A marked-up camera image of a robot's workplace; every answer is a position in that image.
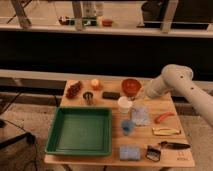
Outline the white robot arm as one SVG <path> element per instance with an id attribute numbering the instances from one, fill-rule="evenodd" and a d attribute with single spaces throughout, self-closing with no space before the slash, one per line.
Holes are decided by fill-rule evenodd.
<path id="1" fill-rule="evenodd" d="M 176 64 L 166 65 L 158 77 L 145 85 L 143 95 L 154 99 L 170 90 L 175 90 L 213 127 L 213 97 L 199 88 L 192 78 L 193 71 L 190 67 Z"/>

